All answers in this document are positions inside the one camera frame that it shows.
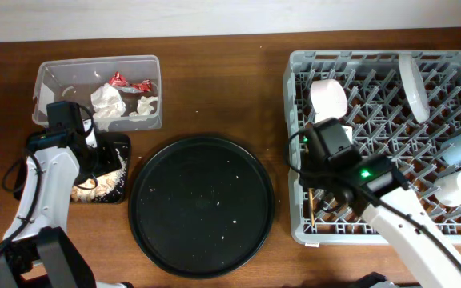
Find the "brown table surface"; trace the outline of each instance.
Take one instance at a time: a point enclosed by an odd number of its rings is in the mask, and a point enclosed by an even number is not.
[[[336,286],[376,271],[394,282],[414,282],[389,246],[316,249],[291,237],[282,76],[292,51],[325,49],[461,50],[461,28],[0,43],[0,183],[28,134],[39,130],[31,121],[31,98],[42,62],[153,54],[161,62],[163,125],[128,133],[131,173],[173,138],[219,133],[242,143],[267,168],[279,200],[275,222],[263,248],[245,266],[198,281],[163,272],[143,254],[130,232],[127,201],[71,205],[69,237],[99,281],[128,281],[135,287]],[[17,207],[0,188],[0,241]]]

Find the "clear plastic container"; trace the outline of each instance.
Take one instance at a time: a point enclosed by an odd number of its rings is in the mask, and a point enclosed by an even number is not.
[[[73,101],[94,112],[90,95],[108,83],[115,72],[120,72],[128,82],[140,83],[150,79],[153,90],[148,93],[123,93],[126,112],[118,118],[95,119],[100,131],[132,131],[158,129],[162,125],[162,90],[159,59],[154,55],[84,58],[44,62],[38,69],[33,100],[36,100],[33,122],[47,127],[46,105],[51,102]],[[128,117],[135,112],[142,96],[158,96],[152,102],[154,111],[147,116]]]

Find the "round black tray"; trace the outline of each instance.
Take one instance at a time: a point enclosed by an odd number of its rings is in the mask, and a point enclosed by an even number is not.
[[[267,172],[248,151],[223,138],[170,144],[139,173],[130,196],[134,238],[167,272],[211,278],[245,264],[273,222]]]

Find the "gray dish rack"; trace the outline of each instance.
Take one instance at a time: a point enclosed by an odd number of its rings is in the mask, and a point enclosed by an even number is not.
[[[408,106],[398,55],[411,54],[419,66],[431,105],[428,121],[418,124]],[[441,231],[454,244],[461,244],[461,206],[445,207],[434,193],[434,180],[457,171],[441,159],[447,147],[441,144],[461,134],[461,51],[396,50],[300,50],[289,58],[283,76],[284,114],[287,132],[294,134],[313,117],[307,89],[313,81],[336,79],[346,91],[348,111],[341,119],[353,127],[353,143],[363,156],[386,154],[411,180],[421,204]],[[298,138],[290,145],[290,158],[300,166],[305,144]],[[355,216],[347,206],[327,214],[315,213],[315,226],[308,214],[308,191],[299,176],[289,171],[291,233],[306,246],[319,244],[386,244],[387,242]],[[327,207],[334,200],[317,190],[315,201]]]

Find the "green light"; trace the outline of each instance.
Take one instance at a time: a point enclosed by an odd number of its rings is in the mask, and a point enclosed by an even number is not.
[[[371,176],[371,173],[369,173],[368,170],[362,170],[362,172],[360,172],[360,176],[362,176],[362,178],[368,178]]]

